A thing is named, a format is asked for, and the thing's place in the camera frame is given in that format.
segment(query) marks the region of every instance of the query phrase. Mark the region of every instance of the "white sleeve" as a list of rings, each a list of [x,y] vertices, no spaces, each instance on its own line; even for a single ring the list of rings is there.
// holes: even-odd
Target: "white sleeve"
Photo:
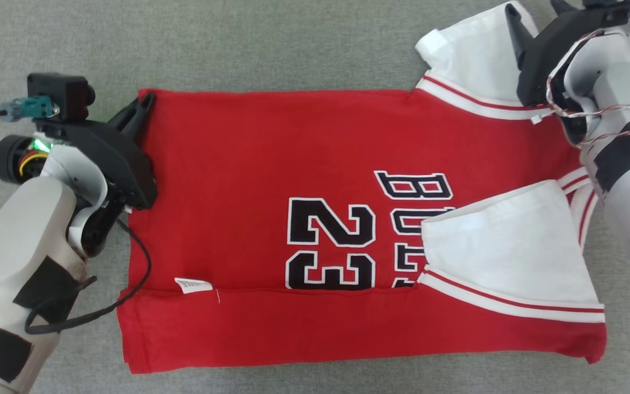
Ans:
[[[475,97],[518,102],[517,69],[505,7],[514,5],[532,36],[532,16],[518,2],[507,2],[448,27],[432,30],[415,48],[431,67],[430,77]]]
[[[422,241],[423,285],[502,314],[604,321],[556,181],[426,219]]]

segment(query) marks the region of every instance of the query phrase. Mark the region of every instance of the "red basketball jersey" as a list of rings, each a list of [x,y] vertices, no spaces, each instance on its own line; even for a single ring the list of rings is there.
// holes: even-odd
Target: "red basketball jersey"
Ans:
[[[596,298],[525,299],[425,267],[422,220],[545,179],[566,192],[585,184],[557,121],[532,125],[536,109],[488,104],[430,76],[413,92],[155,94],[144,149],[160,194],[130,215],[153,271],[118,309],[133,373],[440,352],[602,355]],[[590,194],[573,197],[576,243],[590,204]],[[542,269],[556,292],[572,275]],[[144,271],[133,245],[129,288]]]

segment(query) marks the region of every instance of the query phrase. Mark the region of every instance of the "white trim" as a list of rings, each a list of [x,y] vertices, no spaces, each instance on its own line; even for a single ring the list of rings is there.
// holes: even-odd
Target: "white trim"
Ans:
[[[498,109],[492,107],[485,107],[484,105],[477,104],[465,97],[458,95],[455,92],[430,82],[429,80],[422,79],[417,83],[416,88],[424,90],[425,92],[437,97],[440,100],[447,102],[454,107],[460,108],[471,114],[480,115],[481,117],[502,119],[502,120],[528,120],[536,115],[549,114],[549,109],[533,109],[533,110],[509,110]]]
[[[444,277],[445,279],[448,279],[451,282],[468,287],[470,289],[475,290],[476,292],[482,292],[489,296],[498,297],[498,298],[505,299],[510,302],[518,302],[520,304],[528,304],[528,305],[535,305],[535,306],[548,306],[548,307],[553,307],[553,308],[604,309],[604,305],[597,302],[586,303],[586,302],[540,301],[537,299],[526,299],[522,297],[511,296],[508,294],[497,292],[492,289],[488,289],[487,287],[476,285],[472,282],[468,282],[467,280],[460,279],[460,277],[458,276],[453,276],[444,271],[441,271],[440,269],[436,269],[431,264],[427,264],[427,266],[424,267],[424,271],[431,272],[437,276]]]
[[[563,175],[563,177],[561,179],[557,179],[558,185],[560,185],[561,188],[565,188],[565,186],[567,186],[568,184],[570,184],[570,182],[575,181],[576,179],[580,179],[582,177],[587,177],[587,170],[585,169],[585,167],[580,167],[577,168],[577,170],[573,170],[568,172],[567,174]]]
[[[585,187],[590,184],[592,184],[592,182],[590,182],[590,177],[585,176],[585,179],[581,179],[580,181],[575,182],[574,184],[571,184],[570,187],[566,187],[565,189],[563,189],[563,192],[565,193],[565,195],[568,195],[574,192],[575,190],[578,190],[581,187]]]
[[[573,224],[575,224],[575,234],[577,235],[580,248],[585,247],[585,237],[587,235],[587,229],[585,227],[590,226],[590,217],[594,210],[595,204],[590,202],[590,198],[594,194],[592,184],[587,184],[575,190],[573,198],[570,199],[570,216],[573,218]]]
[[[469,292],[468,290],[461,289],[460,287],[453,286],[452,284],[445,282],[444,280],[437,279],[429,274],[422,273],[420,274],[418,283],[427,285],[432,287],[439,292],[444,293],[450,297],[454,297],[459,301],[466,302],[468,304],[472,304],[475,306],[479,306],[483,309],[487,309],[488,311],[498,312],[499,314],[510,315],[510,316],[518,316],[518,317],[532,317],[537,319],[546,319],[546,320],[558,320],[563,322],[584,322],[584,323],[604,323],[605,316],[604,312],[571,312],[571,311],[553,311],[547,309],[533,309],[527,308],[523,306],[516,306],[511,304],[506,304],[505,302],[500,302],[495,299],[490,299],[487,297],[483,297],[480,294],[475,294],[474,292]],[[522,304],[533,304],[540,305],[544,303],[526,300],[515,301],[521,302]],[[579,304],[566,304],[569,308],[581,308]],[[602,304],[597,304],[591,306],[591,309],[603,309],[604,306]]]
[[[487,98],[487,97],[482,97],[479,95],[476,95],[475,93],[471,92],[470,90],[462,87],[461,85],[458,85],[455,82],[451,82],[450,80],[448,80],[447,78],[441,77],[440,75],[437,75],[437,73],[434,72],[434,69],[430,69],[427,70],[424,73],[425,77],[429,77],[432,78],[433,80],[437,80],[437,82],[439,83],[443,83],[444,85],[447,85],[448,87],[452,88],[453,90],[462,93],[463,95],[467,95],[468,97],[472,98],[473,100],[478,100],[480,102],[483,102],[485,104],[488,104],[490,106],[492,105],[501,105],[503,107],[517,107],[517,110],[525,110],[527,111],[527,107],[525,105],[522,104],[522,102],[520,100],[500,100],[500,99],[492,99],[492,98]]]
[[[597,201],[599,200],[599,196],[597,192],[590,185],[590,199],[588,199],[587,207],[585,207],[585,222],[582,224],[582,232],[580,234],[580,246],[585,246],[585,240],[587,240],[587,230],[590,228],[590,221],[592,220],[592,214],[594,213],[595,207],[597,207]]]

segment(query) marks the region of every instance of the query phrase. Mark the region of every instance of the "red fabric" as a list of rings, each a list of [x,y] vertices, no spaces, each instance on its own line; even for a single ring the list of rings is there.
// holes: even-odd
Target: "red fabric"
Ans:
[[[392,211],[462,207],[575,170],[579,152],[557,121],[479,117],[421,90],[155,94],[144,149],[160,195],[130,215],[153,272],[118,309],[133,373],[440,352],[602,355],[604,324],[505,316],[423,285],[392,289],[423,268],[417,256],[417,271],[395,271],[396,242],[422,239],[398,235]],[[393,200],[375,171],[443,173],[453,197]],[[287,244],[294,197],[324,199],[349,230],[349,206],[367,205],[375,241],[337,247],[313,221],[319,244]],[[285,265],[299,251],[317,251],[318,270],[365,253],[375,288],[287,289]],[[129,288],[144,271],[133,244]],[[175,277],[217,291],[182,294]]]

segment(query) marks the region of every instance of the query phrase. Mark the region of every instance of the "green led light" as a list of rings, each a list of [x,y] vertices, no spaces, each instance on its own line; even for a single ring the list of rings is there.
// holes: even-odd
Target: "green led light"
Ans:
[[[45,142],[40,140],[33,140],[33,149],[42,150],[43,152],[46,152],[48,154],[50,153],[50,148],[45,145]]]

